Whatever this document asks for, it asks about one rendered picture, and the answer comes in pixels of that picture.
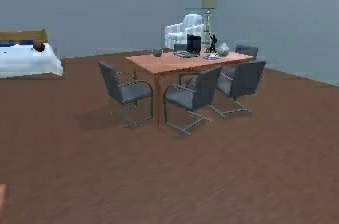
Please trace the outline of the black figure statue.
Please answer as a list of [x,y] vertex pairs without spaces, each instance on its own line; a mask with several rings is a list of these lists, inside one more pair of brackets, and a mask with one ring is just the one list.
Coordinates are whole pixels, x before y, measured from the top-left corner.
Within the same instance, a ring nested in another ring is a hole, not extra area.
[[213,34],[213,35],[210,34],[209,37],[211,39],[211,43],[210,43],[210,47],[209,47],[209,52],[210,53],[216,53],[216,43],[218,41],[217,38],[216,38],[216,35],[215,34]]

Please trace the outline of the black laptop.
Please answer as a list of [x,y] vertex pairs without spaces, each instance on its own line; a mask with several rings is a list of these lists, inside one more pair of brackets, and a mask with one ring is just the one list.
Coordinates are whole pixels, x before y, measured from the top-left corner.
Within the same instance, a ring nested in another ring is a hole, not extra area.
[[184,51],[177,51],[176,55],[183,58],[198,57],[201,52],[201,37],[188,34],[186,48]]

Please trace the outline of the grey faceted vase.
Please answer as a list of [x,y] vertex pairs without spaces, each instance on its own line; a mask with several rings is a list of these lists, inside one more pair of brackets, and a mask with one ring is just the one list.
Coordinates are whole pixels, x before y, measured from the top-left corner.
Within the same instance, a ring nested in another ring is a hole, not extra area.
[[230,49],[226,43],[222,43],[218,48],[217,48],[217,54],[220,57],[226,57],[230,52]]

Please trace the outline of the orange wooden table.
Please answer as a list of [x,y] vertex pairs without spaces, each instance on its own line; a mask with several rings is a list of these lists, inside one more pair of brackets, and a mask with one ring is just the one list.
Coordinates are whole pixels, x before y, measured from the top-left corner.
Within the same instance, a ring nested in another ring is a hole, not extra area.
[[139,68],[148,72],[153,78],[154,83],[154,116],[153,119],[157,126],[160,125],[162,118],[162,88],[160,80],[166,76],[174,76],[181,72],[196,72],[203,69],[213,68],[215,66],[228,66],[248,62],[252,56],[230,52],[226,57],[216,60],[204,58],[205,54],[198,57],[182,58],[175,56],[173,52],[163,53],[161,57],[154,57],[152,54],[127,57],[129,62],[134,63]]

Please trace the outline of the grey cantilever chair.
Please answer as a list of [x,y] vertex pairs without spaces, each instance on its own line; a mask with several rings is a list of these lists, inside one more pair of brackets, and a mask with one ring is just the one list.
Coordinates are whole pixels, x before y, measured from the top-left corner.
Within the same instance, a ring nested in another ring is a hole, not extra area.
[[[193,88],[185,87],[180,84],[171,84],[164,90],[162,102],[164,123],[166,126],[191,136],[192,133],[190,132],[190,129],[192,127],[201,121],[209,121],[209,118],[198,114],[197,110],[212,104],[221,69],[221,66],[217,66],[198,72]],[[187,113],[195,116],[196,120],[185,127],[179,127],[175,124],[172,124],[168,117],[168,103],[184,109]]]
[[[244,54],[247,56],[251,56],[251,61],[255,61],[257,59],[258,48],[247,45],[237,45],[235,48],[235,52],[239,54]],[[231,65],[228,67],[224,67],[222,69],[222,73],[231,76],[234,73],[235,65]]]
[[[98,66],[100,68],[108,95],[117,103],[123,105],[122,109],[113,111],[112,115],[118,114],[126,121],[124,128],[129,128],[141,124],[144,121],[148,121],[153,118],[154,91],[149,82],[145,80],[138,80],[134,74],[127,72],[127,75],[129,75],[132,80],[130,82],[121,84],[119,82],[118,76],[122,75],[122,72],[117,72],[112,66],[101,61],[98,61]],[[138,106],[138,102],[147,98],[150,99],[149,115],[142,120],[133,121],[130,117],[127,116],[126,112],[136,109]]]
[[241,111],[251,113],[251,110],[241,104],[238,98],[252,95],[256,92],[265,65],[265,61],[250,61],[237,64],[232,69],[224,69],[219,75],[216,89],[227,98],[232,98],[238,108],[227,111],[221,111],[213,105],[211,105],[211,108],[223,118],[229,113]]

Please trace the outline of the green shade floor lamp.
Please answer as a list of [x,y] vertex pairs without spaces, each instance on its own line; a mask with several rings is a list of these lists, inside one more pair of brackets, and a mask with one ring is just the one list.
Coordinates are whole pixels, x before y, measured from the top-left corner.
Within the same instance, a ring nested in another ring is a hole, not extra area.
[[211,11],[217,8],[217,0],[202,0],[201,8],[205,11],[203,16],[204,24],[204,40],[202,42],[203,46],[207,49],[210,47],[210,30],[211,30]]

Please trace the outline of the white bed with wooden headboard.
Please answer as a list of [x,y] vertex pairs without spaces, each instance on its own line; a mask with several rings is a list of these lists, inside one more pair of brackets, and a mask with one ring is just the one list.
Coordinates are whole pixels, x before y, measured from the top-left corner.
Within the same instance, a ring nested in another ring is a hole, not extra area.
[[[49,44],[45,29],[1,31],[0,41],[2,40],[12,40],[16,44],[11,47],[0,47],[0,79],[39,74],[63,75],[62,61]],[[45,50],[37,52],[33,45],[19,45],[21,40],[41,41],[45,45]]]

